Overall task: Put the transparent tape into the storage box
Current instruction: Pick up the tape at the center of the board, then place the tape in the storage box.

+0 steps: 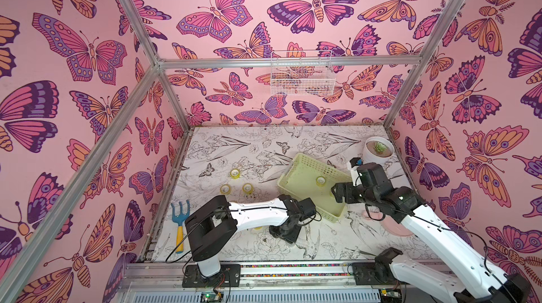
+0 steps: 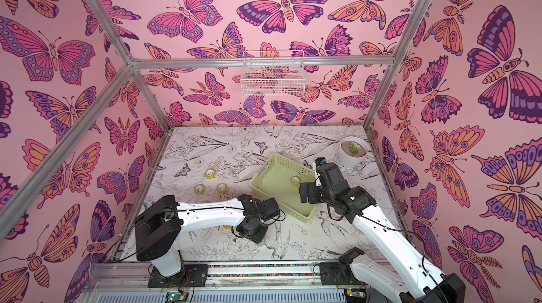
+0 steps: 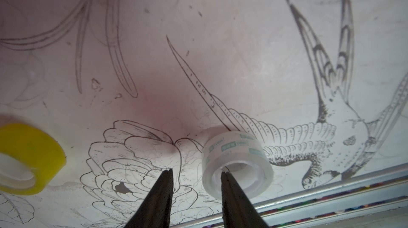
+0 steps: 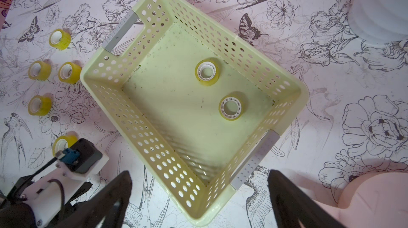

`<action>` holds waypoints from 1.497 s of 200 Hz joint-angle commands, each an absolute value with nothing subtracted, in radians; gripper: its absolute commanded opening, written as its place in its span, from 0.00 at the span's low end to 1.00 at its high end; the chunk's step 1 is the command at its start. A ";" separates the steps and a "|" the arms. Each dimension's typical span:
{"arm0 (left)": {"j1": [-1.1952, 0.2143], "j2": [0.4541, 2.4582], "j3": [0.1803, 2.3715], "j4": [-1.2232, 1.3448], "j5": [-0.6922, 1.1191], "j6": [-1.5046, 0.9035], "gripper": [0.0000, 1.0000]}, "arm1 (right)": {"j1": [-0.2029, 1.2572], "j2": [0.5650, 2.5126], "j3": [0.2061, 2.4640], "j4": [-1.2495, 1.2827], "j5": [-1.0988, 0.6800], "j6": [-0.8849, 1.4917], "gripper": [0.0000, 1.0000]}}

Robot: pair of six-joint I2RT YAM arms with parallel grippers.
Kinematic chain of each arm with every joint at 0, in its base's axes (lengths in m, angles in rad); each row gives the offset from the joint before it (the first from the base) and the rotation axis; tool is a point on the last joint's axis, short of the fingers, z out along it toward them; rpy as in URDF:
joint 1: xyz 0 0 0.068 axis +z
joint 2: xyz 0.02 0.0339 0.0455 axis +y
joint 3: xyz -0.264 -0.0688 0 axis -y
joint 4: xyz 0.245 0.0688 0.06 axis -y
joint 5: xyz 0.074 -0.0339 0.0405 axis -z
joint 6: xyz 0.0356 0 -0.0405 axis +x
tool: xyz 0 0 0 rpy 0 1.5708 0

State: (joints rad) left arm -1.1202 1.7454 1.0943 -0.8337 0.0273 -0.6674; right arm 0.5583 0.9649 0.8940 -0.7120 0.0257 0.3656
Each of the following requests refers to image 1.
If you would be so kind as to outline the yellow tape roll two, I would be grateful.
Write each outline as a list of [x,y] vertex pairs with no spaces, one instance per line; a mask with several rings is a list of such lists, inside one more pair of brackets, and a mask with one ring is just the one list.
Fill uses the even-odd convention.
[[250,183],[245,183],[243,186],[242,186],[242,191],[244,194],[252,194],[254,192],[254,187],[252,184]]

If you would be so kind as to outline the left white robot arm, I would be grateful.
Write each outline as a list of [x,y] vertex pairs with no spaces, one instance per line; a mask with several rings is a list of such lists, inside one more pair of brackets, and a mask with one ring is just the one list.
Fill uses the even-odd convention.
[[280,195],[270,201],[241,204],[216,196],[185,220],[192,260],[203,278],[213,277],[221,271],[219,253],[237,232],[267,227],[272,237],[293,245],[301,228],[317,215],[310,198],[297,201]]

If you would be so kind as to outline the yellow tape roll three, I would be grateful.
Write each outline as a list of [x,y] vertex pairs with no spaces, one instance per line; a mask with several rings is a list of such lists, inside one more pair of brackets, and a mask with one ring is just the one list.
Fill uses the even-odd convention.
[[225,196],[231,194],[231,186],[229,184],[223,184],[220,187],[220,194],[225,195]]

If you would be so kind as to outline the yellow tape roll one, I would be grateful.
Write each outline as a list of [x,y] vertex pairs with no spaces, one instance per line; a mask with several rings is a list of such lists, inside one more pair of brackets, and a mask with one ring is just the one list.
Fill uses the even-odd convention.
[[241,172],[240,172],[239,169],[232,169],[230,171],[230,177],[232,179],[236,180],[236,179],[240,178],[240,176],[241,176]]

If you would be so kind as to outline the green plastic storage basket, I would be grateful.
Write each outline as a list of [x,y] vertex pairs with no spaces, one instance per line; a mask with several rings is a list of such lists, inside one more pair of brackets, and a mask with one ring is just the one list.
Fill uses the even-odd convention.
[[[323,187],[316,184],[316,178],[323,176],[327,183]],[[332,223],[338,223],[345,211],[346,204],[337,203],[331,188],[336,183],[351,182],[351,176],[310,156],[298,153],[277,185],[282,194],[290,195],[300,201],[310,198],[322,217]]]

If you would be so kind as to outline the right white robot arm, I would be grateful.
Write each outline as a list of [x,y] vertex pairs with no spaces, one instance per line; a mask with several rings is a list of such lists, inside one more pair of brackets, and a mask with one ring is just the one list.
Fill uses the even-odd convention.
[[451,230],[409,187],[394,187],[378,163],[360,158],[348,162],[351,180],[334,184],[338,203],[376,207],[428,247],[453,272],[451,276],[427,267],[395,248],[381,252],[375,262],[396,280],[424,291],[440,302],[526,302],[532,291],[519,273],[508,274]]

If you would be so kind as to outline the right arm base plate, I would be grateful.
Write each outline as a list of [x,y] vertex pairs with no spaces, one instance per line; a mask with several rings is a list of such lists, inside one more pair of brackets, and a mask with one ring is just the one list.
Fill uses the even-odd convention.
[[394,286],[406,284],[392,273],[392,264],[384,262],[357,262],[350,266],[350,274],[356,285]]

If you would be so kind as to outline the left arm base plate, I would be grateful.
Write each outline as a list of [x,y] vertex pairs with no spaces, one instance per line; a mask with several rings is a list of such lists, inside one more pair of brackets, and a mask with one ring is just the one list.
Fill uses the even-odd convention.
[[239,287],[241,280],[241,265],[222,263],[220,270],[212,276],[201,274],[197,265],[188,265],[184,269],[182,287],[184,288],[212,288],[221,287],[231,288]]

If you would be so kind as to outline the yellow tape roll six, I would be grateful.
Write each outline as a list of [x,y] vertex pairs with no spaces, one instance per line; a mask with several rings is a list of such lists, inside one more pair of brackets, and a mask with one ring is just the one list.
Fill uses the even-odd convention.
[[327,183],[327,180],[326,178],[324,178],[323,176],[319,176],[316,178],[316,184],[319,186],[319,187],[323,187],[325,186]]

